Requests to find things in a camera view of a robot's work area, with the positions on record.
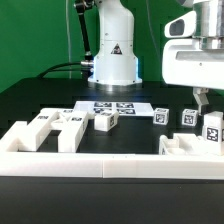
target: black table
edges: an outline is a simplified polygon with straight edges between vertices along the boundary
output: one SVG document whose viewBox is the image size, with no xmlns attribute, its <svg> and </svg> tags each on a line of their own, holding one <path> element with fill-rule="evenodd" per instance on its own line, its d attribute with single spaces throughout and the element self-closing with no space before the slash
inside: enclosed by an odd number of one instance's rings
<svg viewBox="0 0 224 224">
<path fill-rule="evenodd" d="M 211 91 L 208 99 L 213 110 L 222 111 L 222 96 Z M 83 80 L 29 78 L 0 94 L 0 136 L 42 108 L 73 108 L 77 100 L 150 102 L 154 109 L 170 109 L 167 126 L 154 125 L 152 117 L 120 117 L 115 128 L 102 133 L 90 122 L 79 153 L 157 154 L 161 134 L 201 134 L 202 117 L 194 128 L 181 125 L 182 111 L 197 109 L 192 88 L 145 82 L 141 90 L 109 93 L 90 89 Z M 43 143 L 39 151 L 44 150 L 52 149 Z M 223 223 L 223 188 L 218 180 L 1 177 L 1 222 Z"/>
</svg>

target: green backdrop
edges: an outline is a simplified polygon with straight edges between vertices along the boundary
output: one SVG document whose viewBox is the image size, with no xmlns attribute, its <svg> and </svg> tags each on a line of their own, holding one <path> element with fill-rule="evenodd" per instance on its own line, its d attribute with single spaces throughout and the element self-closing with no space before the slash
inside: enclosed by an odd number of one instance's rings
<svg viewBox="0 0 224 224">
<path fill-rule="evenodd" d="M 122 0 L 135 17 L 134 52 L 140 60 L 143 80 L 161 80 L 162 49 L 167 41 L 165 24 L 186 12 L 175 0 L 147 0 L 150 20 L 160 59 L 157 57 L 148 25 L 146 0 Z M 69 0 L 72 60 L 83 59 L 84 48 L 78 17 Z M 97 9 L 86 12 L 91 50 L 99 45 Z M 68 62 L 65 0 L 0 1 L 0 92 L 25 77 L 34 77 L 55 64 Z M 49 77 L 66 77 L 61 73 Z M 80 78 L 73 73 L 73 78 Z"/>
</svg>

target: fiducial marker cube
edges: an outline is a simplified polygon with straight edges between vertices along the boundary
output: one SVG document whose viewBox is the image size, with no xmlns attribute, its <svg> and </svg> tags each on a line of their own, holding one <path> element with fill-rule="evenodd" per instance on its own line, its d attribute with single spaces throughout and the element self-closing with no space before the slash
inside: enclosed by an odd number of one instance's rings
<svg viewBox="0 0 224 224">
<path fill-rule="evenodd" d="M 167 125 L 169 121 L 169 109 L 156 108 L 154 111 L 153 123 Z"/>
<path fill-rule="evenodd" d="M 204 115 L 202 136 L 206 141 L 208 153 L 224 155 L 224 121 L 222 112 L 214 111 Z"/>
<path fill-rule="evenodd" d="M 185 109 L 182 113 L 182 125 L 195 126 L 197 124 L 198 111 Z"/>
<path fill-rule="evenodd" d="M 117 111 L 103 111 L 95 116 L 94 129 L 98 131 L 109 131 L 118 121 L 119 113 Z"/>
</svg>

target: warning label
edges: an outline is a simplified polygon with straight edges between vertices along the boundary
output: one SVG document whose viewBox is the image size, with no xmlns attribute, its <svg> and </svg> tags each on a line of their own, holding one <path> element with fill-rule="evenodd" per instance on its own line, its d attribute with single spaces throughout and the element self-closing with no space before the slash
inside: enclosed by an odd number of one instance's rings
<svg viewBox="0 0 224 224">
<path fill-rule="evenodd" d="M 118 44 L 114 47 L 111 54 L 122 54 L 120 46 Z"/>
</svg>

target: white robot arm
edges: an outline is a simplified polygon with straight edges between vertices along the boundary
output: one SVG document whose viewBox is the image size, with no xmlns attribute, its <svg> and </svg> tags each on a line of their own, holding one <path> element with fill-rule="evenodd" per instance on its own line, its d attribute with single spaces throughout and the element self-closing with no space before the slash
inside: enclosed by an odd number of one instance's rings
<svg viewBox="0 0 224 224">
<path fill-rule="evenodd" d="M 93 1 L 86 2 L 91 6 Z M 94 57 L 89 86 L 108 91 L 140 88 L 138 58 L 133 53 L 132 13 L 120 0 L 94 0 L 94 3 L 100 15 L 100 50 Z"/>
<path fill-rule="evenodd" d="M 206 104 L 204 95 L 200 100 L 198 92 L 224 89 L 224 1 L 179 0 L 179 3 L 193 7 L 193 11 L 165 27 L 166 37 L 173 40 L 164 48 L 163 78 L 168 84 L 194 87 L 196 100 Z"/>
</svg>

